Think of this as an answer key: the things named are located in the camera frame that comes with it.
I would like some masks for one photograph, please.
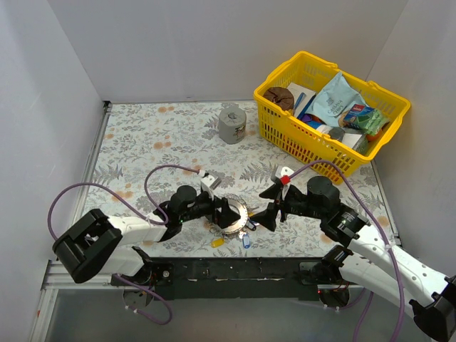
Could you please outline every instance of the leaf pattern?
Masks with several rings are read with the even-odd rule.
[[[236,145],[218,136],[218,115],[223,108],[238,106],[247,114],[246,137]],[[109,186],[121,197],[148,214],[155,208],[144,193],[145,176],[158,165],[178,164],[207,170],[220,177],[219,196],[243,200],[249,210],[261,211],[268,201],[258,194],[270,184],[276,165],[297,170],[302,164],[267,142],[258,133],[257,107],[241,103],[154,103],[113,105],[93,173],[93,181]],[[306,191],[306,182],[316,175],[303,172],[293,184]],[[180,185],[200,188],[191,172],[162,169],[153,174],[147,188],[157,202],[164,202]],[[370,165],[363,165],[349,178],[356,192],[376,217],[387,217],[385,205]],[[360,211],[361,206],[347,187],[338,187],[341,199]],[[102,189],[91,188],[85,211],[100,208],[113,216],[130,216],[131,211]],[[391,229],[385,227],[389,237]],[[210,243],[221,233],[205,218],[186,222],[181,233],[163,243],[141,245],[152,257],[322,257],[334,243],[321,232],[319,221],[289,216],[275,232],[258,227],[249,232],[251,247],[245,249],[237,237],[226,238],[216,249]]]

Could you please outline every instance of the gray cylinder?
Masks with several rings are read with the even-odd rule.
[[[220,112],[219,136],[227,144],[236,144],[245,137],[247,115],[238,107],[228,107]]]

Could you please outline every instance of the floral tablecloth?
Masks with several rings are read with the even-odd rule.
[[[227,106],[239,106],[247,114],[246,137],[236,145],[227,145],[217,134],[217,118]],[[95,166],[93,181],[109,186],[141,212],[153,211],[143,190],[146,174],[157,165],[179,164],[202,168],[219,176],[217,196],[240,196],[254,212],[265,208],[267,200],[258,194],[270,184],[275,165],[297,170],[302,163],[261,138],[257,106],[238,103],[161,103],[113,105],[103,144]],[[303,172],[293,183],[306,191],[306,181],[316,175]],[[168,200],[180,185],[199,188],[198,176],[191,172],[164,169],[149,181],[151,195],[158,201]],[[362,166],[349,179],[361,198],[373,210],[392,239],[380,189],[370,164]],[[361,207],[345,185],[339,186],[342,200],[360,211]],[[92,188],[84,212],[101,208],[108,215],[129,216],[132,213],[102,189]],[[334,243],[319,228],[319,221],[289,216],[278,223],[275,232],[259,227],[249,232],[251,247],[245,249],[239,238],[226,239],[212,248],[218,233],[201,218],[187,222],[182,232],[161,243],[144,243],[152,257],[322,257]]]

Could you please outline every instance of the yellow object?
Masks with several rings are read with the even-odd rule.
[[[221,237],[220,239],[214,240],[211,242],[211,247],[212,248],[217,248],[222,246],[225,243],[225,240]]]
[[[362,164],[370,162],[381,147],[390,141],[402,124],[403,116],[410,109],[410,101],[373,81],[365,82],[342,71],[348,84],[363,96],[367,104],[381,110],[390,119],[382,135],[369,143],[366,155],[361,155],[331,139],[329,135],[314,130],[296,119],[289,111],[283,111],[277,104],[263,97],[270,87],[286,88],[291,82],[319,92],[339,71],[341,70],[337,64],[301,51],[278,66],[255,89],[254,99],[258,105],[259,132],[263,138],[305,164],[318,159],[329,160],[336,164],[345,176],[349,176]],[[312,168],[336,184],[343,181],[329,165],[317,164]]]

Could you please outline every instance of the gray wall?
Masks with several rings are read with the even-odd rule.
[[[251,99],[306,50],[365,78],[407,0],[48,0],[103,100]]]
[[[409,0],[369,78],[412,102],[376,158],[412,255],[456,274],[456,2]]]
[[[0,341],[26,341],[52,239],[46,214],[81,180],[102,102],[46,0],[0,1]],[[54,219],[67,227],[75,194]]]

